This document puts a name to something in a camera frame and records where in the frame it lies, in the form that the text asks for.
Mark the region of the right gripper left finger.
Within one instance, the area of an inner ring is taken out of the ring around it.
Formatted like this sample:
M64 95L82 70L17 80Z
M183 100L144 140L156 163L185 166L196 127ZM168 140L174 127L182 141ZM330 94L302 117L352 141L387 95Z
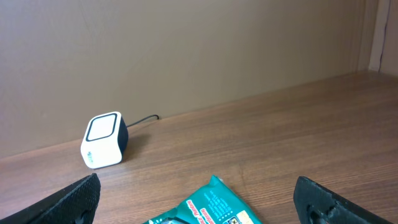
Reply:
M92 173L1 220L1 224L92 224L101 183Z

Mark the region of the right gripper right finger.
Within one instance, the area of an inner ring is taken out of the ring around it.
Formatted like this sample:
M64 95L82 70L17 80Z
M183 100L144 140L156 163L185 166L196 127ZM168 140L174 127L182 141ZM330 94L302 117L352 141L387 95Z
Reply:
M294 204L304 224L392 224L305 176L297 179Z

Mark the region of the green 3M gloves packet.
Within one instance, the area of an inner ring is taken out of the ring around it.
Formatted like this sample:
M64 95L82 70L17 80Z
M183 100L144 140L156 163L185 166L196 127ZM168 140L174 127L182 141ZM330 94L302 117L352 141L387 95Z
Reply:
M177 207L145 224L261 224L243 199L217 176L200 187Z

